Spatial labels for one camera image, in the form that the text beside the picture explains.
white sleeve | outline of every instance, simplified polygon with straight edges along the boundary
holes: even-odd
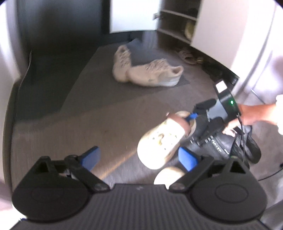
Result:
[[[278,132],[283,135],[283,94],[276,97],[276,117]]]

gray doormat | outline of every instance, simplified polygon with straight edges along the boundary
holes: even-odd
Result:
[[[88,64],[82,70],[76,83],[68,94],[61,112],[77,114],[97,109],[102,106],[112,105],[156,93],[161,90],[169,90],[172,87],[141,87],[132,83],[119,83],[112,75],[113,56],[121,45],[111,44],[99,47]],[[138,39],[127,43],[131,51],[132,65],[144,65],[155,59],[165,56],[157,50],[145,49]],[[176,61],[167,59],[172,66],[179,65]],[[174,86],[189,84],[189,81],[182,76],[179,83]]]

shoelace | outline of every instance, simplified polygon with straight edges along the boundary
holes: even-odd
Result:
[[[126,50],[120,54],[119,66],[124,67],[125,65],[129,64],[129,62],[130,62],[130,52]]]
[[[166,60],[162,58],[162,59],[154,60],[151,63],[147,64],[145,69],[148,71],[152,71],[152,70],[158,71],[166,68],[168,68],[168,64]]]

screw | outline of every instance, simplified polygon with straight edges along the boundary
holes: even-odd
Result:
[[[172,185],[170,185],[170,189],[174,190],[174,191],[182,191],[186,188],[186,186],[182,183],[174,183]]]
[[[102,191],[107,191],[109,190],[109,186],[107,184],[104,184],[104,183],[97,183],[95,186],[94,186],[94,189],[98,192],[102,192]]]

white sneaker sole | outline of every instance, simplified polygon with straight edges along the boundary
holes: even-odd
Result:
[[[165,184],[166,188],[169,189],[171,184],[184,175],[185,173],[177,167],[167,167],[157,174],[154,184]]]
[[[187,111],[179,111],[176,114],[183,118],[190,115]],[[190,126],[189,135],[192,135],[196,129],[196,121],[192,120]],[[173,157],[184,136],[184,129],[174,120],[167,118],[140,139],[137,147],[140,161],[150,169],[161,168]]]

